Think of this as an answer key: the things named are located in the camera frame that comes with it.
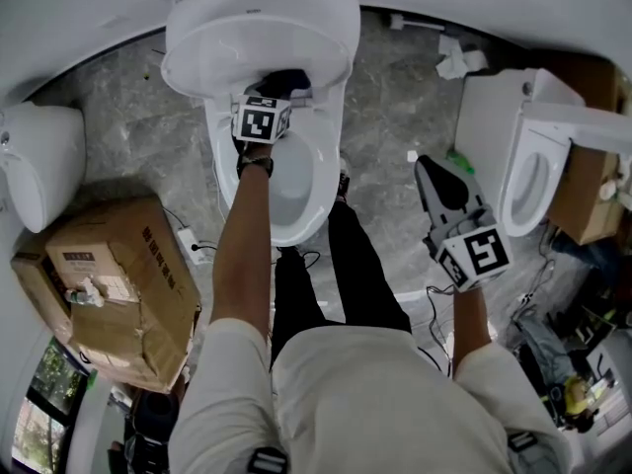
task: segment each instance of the toilet bowl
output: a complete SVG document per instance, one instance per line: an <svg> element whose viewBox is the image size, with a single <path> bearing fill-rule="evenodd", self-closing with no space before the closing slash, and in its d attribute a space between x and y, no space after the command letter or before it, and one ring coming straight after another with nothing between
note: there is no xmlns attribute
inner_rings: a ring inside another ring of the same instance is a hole
<svg viewBox="0 0 632 474"><path fill-rule="evenodd" d="M202 98L217 180L235 198L235 100L266 75L300 69L311 88L292 92L289 130L273 148L270 181L274 246L313 235L336 198L340 135L359 40L357 0L184 0L167 22L165 81Z"/></svg>
<svg viewBox="0 0 632 474"><path fill-rule="evenodd" d="M32 102L2 110L0 167L20 219L41 232L70 203L84 176L81 112Z"/></svg>
<svg viewBox="0 0 632 474"><path fill-rule="evenodd" d="M454 146L508 235L529 233L545 216L571 144L632 154L632 118L586 108L543 69L466 80Z"/></svg>

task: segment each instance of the shirt sleeve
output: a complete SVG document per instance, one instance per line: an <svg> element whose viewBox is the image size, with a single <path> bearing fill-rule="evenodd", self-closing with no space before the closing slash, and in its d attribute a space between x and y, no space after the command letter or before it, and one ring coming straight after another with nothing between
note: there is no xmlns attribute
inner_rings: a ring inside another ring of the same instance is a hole
<svg viewBox="0 0 632 474"><path fill-rule="evenodd" d="M254 450L278 446L262 335L236 319L208 327L169 441L172 472L246 472Z"/></svg>
<svg viewBox="0 0 632 474"><path fill-rule="evenodd" d="M470 353L458 366L454 381L503 425L510 438L533 435L544 461L555 464L547 472L570 471L569 444L510 352L492 343Z"/></svg>

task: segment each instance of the white shirt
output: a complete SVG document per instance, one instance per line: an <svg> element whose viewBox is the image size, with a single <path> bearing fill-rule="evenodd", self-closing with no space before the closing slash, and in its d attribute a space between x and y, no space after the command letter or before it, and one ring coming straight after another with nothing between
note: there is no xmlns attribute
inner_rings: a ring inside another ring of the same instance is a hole
<svg viewBox="0 0 632 474"><path fill-rule="evenodd" d="M212 323L170 440L175 474L245 473L277 446L294 474L511 473L508 432L530 431L567 471L569 448L515 358L496 344L469 354L454 381L402 331L315 328L276 359L234 319Z"/></svg>

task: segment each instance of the wristwatch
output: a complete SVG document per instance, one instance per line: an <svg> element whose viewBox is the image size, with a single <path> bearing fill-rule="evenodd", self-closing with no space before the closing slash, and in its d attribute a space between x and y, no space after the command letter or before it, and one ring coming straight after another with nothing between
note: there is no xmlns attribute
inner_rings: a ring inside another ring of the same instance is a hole
<svg viewBox="0 0 632 474"><path fill-rule="evenodd" d="M273 170L275 169L275 162L270 156L254 156L249 157L246 155L239 155L239 159L237 160L237 176L241 178L241 173L244 171L246 166L248 165L259 165L263 167L264 170L268 173L268 177L271 177L273 174Z"/></svg>

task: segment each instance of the sneaker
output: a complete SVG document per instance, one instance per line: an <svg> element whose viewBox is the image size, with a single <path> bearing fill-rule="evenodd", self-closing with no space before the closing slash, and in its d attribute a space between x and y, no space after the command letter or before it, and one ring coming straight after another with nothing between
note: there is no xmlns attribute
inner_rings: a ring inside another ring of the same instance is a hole
<svg viewBox="0 0 632 474"><path fill-rule="evenodd" d="M340 180L338 181L338 192L336 193L336 201L347 203L347 192L349 191L349 183L352 180L352 170L349 162L340 157Z"/></svg>

